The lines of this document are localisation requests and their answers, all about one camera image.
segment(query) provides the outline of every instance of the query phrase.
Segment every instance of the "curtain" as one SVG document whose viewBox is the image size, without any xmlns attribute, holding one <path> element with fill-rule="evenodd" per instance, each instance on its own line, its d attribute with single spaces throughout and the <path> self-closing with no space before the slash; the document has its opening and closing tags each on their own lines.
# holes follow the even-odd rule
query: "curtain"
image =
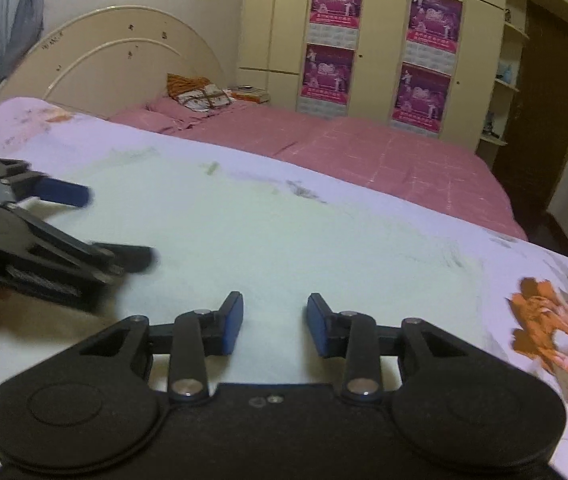
<svg viewBox="0 0 568 480">
<path fill-rule="evenodd" d="M 44 28 L 44 0 L 20 0 L 11 39 L 0 61 L 0 82 L 11 75 L 24 54 L 38 42 Z"/>
</svg>

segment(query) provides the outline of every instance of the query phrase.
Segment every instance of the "bed headboard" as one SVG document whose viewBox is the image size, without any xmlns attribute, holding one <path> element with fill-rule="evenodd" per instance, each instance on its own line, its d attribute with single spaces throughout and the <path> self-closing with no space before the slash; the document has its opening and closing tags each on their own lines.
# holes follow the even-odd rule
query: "bed headboard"
<svg viewBox="0 0 568 480">
<path fill-rule="evenodd" d="M 165 92 L 167 73 L 227 86 L 217 57 L 185 23 L 149 7 L 108 7 L 35 45 L 0 86 L 0 103 L 35 97 L 106 118 Z"/>
</svg>

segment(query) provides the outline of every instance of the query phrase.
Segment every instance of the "shelf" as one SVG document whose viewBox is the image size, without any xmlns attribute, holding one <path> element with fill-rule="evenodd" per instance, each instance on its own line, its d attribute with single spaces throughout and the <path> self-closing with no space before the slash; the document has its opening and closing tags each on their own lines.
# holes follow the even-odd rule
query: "shelf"
<svg viewBox="0 0 568 480">
<path fill-rule="evenodd" d="M 512 23 L 504 22 L 504 30 L 507 32 L 512 32 L 513 34 L 521 38 L 521 40 L 523 41 L 529 40 L 528 34 L 526 34 L 520 28 L 515 27 L 515 25 L 513 25 Z"/>
<path fill-rule="evenodd" d="M 485 140 L 486 142 L 489 142 L 491 144 L 496 144 L 497 146 L 507 145 L 507 142 L 504 142 L 501 139 L 497 139 L 497 137 L 491 137 L 491 136 L 488 136 L 488 135 L 481 135 L 480 140 Z"/>
<path fill-rule="evenodd" d="M 509 90 L 511 90 L 513 92 L 519 92 L 519 88 L 517 88 L 515 85 L 509 85 L 508 83 L 506 83 L 505 81 L 502 81 L 501 79 L 495 78 L 495 83 L 497 83 L 500 86 L 503 86 L 505 88 L 508 88 Z"/>
</svg>

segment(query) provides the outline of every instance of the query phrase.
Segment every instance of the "brown wooden door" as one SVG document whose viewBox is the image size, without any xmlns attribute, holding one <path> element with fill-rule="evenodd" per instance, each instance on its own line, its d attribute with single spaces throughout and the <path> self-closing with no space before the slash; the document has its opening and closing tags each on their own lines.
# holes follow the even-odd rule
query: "brown wooden door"
<svg viewBox="0 0 568 480">
<path fill-rule="evenodd" d="M 518 86 L 493 173 L 515 211 L 545 211 L 568 158 L 568 24 L 529 2 Z"/>
</svg>

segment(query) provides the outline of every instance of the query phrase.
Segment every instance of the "poster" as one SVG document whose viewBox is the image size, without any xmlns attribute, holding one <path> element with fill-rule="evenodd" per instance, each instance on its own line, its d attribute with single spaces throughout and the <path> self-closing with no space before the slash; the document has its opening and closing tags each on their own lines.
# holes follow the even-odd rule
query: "poster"
<svg viewBox="0 0 568 480">
<path fill-rule="evenodd" d="M 357 48 L 362 0 L 312 0 L 307 42 Z"/>
<path fill-rule="evenodd" d="M 402 64 L 400 89 L 390 125 L 429 137 L 438 136 L 450 79 L 445 74 Z"/>
<path fill-rule="evenodd" d="M 463 5 L 458 0 L 412 0 L 404 62 L 452 75 Z"/>
<path fill-rule="evenodd" d="M 308 45 L 297 111 L 326 118 L 345 116 L 354 57 L 353 50 Z"/>
</svg>

